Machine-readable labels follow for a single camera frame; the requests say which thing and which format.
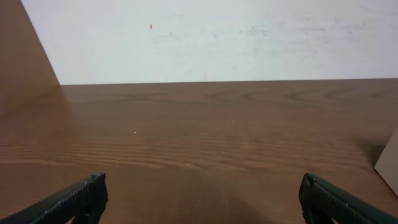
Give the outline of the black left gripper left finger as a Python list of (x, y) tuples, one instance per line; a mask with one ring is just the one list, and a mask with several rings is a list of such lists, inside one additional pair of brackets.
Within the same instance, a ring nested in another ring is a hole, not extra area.
[(2, 224), (99, 223), (108, 202), (106, 174), (90, 175), (1, 220)]

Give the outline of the white cardboard box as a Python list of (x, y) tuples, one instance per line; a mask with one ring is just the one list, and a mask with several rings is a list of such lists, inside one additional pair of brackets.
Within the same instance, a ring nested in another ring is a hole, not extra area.
[(383, 149), (374, 169), (385, 181), (388, 187), (397, 195), (398, 182), (398, 151), (397, 151), (397, 129), (391, 135), (388, 143)]

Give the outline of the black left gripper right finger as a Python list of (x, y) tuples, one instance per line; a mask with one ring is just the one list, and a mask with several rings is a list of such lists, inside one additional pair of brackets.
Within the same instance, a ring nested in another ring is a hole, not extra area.
[(298, 199), (306, 224), (397, 224), (397, 217), (312, 173), (303, 176)]

